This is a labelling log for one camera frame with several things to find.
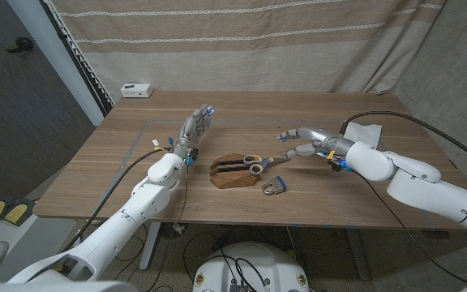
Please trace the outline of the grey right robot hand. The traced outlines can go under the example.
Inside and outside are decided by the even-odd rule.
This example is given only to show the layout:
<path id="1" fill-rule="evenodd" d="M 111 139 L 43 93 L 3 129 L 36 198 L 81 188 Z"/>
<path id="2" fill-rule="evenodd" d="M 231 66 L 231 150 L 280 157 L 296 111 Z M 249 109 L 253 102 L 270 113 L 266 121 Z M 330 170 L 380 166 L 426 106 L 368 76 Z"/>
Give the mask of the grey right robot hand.
<path id="1" fill-rule="evenodd" d="M 348 140 L 341 135 L 335 135 L 322 129 L 305 127 L 284 131 L 277 136 L 277 139 L 280 142 L 296 139 L 308 141 L 308 144 L 297 146 L 283 153 L 283 157 L 312 156 L 319 150 L 325 151 L 327 154 L 334 151 L 336 155 L 344 156 L 354 145 L 352 140 Z"/>

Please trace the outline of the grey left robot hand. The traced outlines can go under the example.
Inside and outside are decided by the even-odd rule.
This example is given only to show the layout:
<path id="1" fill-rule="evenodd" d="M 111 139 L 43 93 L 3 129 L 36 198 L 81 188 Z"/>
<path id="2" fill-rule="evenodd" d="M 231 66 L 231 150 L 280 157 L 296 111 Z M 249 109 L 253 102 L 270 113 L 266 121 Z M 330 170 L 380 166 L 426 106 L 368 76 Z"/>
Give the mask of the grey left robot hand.
<path id="1" fill-rule="evenodd" d="M 180 128 L 173 154 L 185 160 L 189 150 L 197 147 L 199 138 L 210 127 L 213 114 L 214 109 L 207 104 L 195 110 Z"/>

